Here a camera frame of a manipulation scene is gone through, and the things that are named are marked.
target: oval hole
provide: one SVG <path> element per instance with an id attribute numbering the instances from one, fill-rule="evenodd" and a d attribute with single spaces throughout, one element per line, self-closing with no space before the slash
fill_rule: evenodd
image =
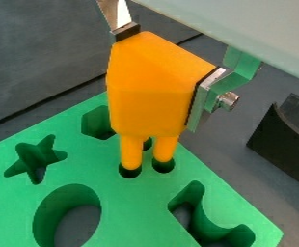
<path id="1" fill-rule="evenodd" d="M 91 227 L 91 233 L 87 234 L 86 238 L 82 237 L 85 241 L 83 243 L 79 241 L 78 245 L 69 245 L 70 247 L 81 247 L 94 235 L 101 221 L 101 209 L 99 197 L 89 186 L 82 184 L 70 184 L 57 189 L 43 200 L 34 216 L 33 232 L 39 246 L 57 247 L 57 240 L 59 243 L 73 243 L 75 238 L 85 236 L 85 233 L 78 232 L 79 234 L 77 235 L 74 232 L 74 236 L 69 236 L 69 241 L 66 239 L 57 238 L 57 236 L 66 233 L 66 231 L 73 231 L 73 228 L 66 229 L 66 224 L 75 222 L 75 217 L 83 215 L 82 218 L 78 219 L 78 222 L 85 226 L 85 228 L 78 228 L 78 231 L 89 231 Z M 93 224 L 90 226 L 86 226 L 90 221 L 81 222 L 86 218 L 86 214 L 90 218 L 89 220 L 93 220 Z"/>

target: green shape sorter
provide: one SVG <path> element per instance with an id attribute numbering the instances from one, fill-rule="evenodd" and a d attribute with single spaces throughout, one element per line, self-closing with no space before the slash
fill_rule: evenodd
<path id="1" fill-rule="evenodd" d="M 0 246 L 54 247 L 58 222 L 82 205 L 102 209 L 83 246 L 201 246 L 194 237 L 278 246 L 281 229 L 181 144 L 170 173 L 154 169 L 150 149 L 141 175 L 121 175 L 106 105 L 95 96 L 0 142 Z M 171 214 L 183 203 L 195 208 L 190 232 Z"/>

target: gray table surface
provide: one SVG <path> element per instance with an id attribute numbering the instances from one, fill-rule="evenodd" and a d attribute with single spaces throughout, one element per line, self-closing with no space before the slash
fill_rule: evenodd
<path id="1" fill-rule="evenodd" d="M 182 46 L 221 64 L 226 48 L 221 42 L 201 36 Z M 94 83 L 17 116 L 0 124 L 0 140 L 103 91 L 105 79 L 99 78 Z M 273 102 L 281 105 L 290 93 L 299 95 L 299 79 L 272 66 L 265 66 L 254 81 L 238 90 L 242 100 L 237 109 L 231 113 L 218 110 L 202 124 L 198 133 L 186 131 L 181 138 L 186 148 L 281 227 L 285 232 L 281 247 L 299 246 L 299 182 L 252 151 L 246 142 Z M 73 213 L 70 223 L 67 220 L 65 224 L 82 231 L 82 225 L 87 221 L 78 219 L 87 218 L 85 215 L 89 213 L 94 213 L 94 209 L 85 208 L 77 213 L 83 216 Z M 78 246 L 73 243 L 82 237 L 87 238 L 87 234 L 89 230 L 73 236 L 70 231 L 61 231 L 57 246 Z"/>

